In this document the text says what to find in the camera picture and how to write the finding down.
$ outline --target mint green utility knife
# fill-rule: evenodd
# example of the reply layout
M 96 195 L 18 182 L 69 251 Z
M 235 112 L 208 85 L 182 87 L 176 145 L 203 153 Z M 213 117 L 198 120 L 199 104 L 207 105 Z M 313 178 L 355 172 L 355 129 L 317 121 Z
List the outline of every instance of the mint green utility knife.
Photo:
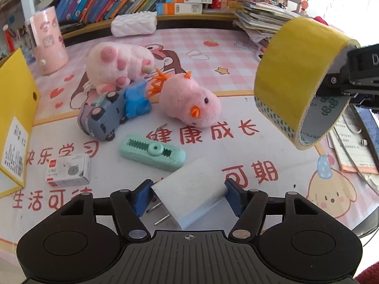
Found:
M 119 149 L 125 158 L 172 172 L 180 169 L 186 159 L 186 152 L 181 148 L 138 135 L 128 135 Z

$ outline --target pink cup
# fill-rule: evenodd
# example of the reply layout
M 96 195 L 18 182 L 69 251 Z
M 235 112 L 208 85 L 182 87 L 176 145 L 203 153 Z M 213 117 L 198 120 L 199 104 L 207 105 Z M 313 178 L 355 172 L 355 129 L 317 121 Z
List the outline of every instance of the pink cup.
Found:
M 56 18 L 55 7 L 49 7 L 25 22 L 33 43 L 33 52 L 42 75 L 50 75 L 69 61 Z

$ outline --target yellow tape roll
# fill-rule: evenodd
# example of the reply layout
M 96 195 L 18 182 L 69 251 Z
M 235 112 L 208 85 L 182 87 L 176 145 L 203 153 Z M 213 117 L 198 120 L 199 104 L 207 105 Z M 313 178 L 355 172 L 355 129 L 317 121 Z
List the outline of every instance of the yellow tape roll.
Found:
M 338 73 L 359 43 L 315 20 L 290 20 L 271 39 L 259 63 L 258 110 L 299 150 L 312 147 L 337 122 L 349 97 L 315 97 L 324 76 Z

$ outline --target plush toy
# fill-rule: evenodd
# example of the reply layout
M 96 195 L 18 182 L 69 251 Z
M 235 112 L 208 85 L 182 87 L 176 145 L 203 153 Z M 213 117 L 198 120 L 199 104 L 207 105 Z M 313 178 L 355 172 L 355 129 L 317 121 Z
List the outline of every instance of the plush toy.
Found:
M 191 77 L 185 74 L 165 75 L 156 69 L 158 75 L 148 89 L 147 97 L 160 92 L 159 107 L 166 115 L 180 119 L 189 126 L 199 128 L 215 124 L 221 114 L 221 103 L 211 91 L 200 87 Z
M 100 95 L 122 89 L 154 69 L 154 56 L 150 50 L 130 44 L 104 42 L 88 54 L 85 91 L 95 88 Z

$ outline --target white quilted case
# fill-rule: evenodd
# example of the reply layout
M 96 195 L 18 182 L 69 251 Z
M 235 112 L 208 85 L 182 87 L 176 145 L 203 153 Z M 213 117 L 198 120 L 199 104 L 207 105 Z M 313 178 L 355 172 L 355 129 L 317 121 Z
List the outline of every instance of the white quilted case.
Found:
M 140 12 L 117 16 L 111 23 L 116 37 L 152 34 L 157 29 L 157 12 Z

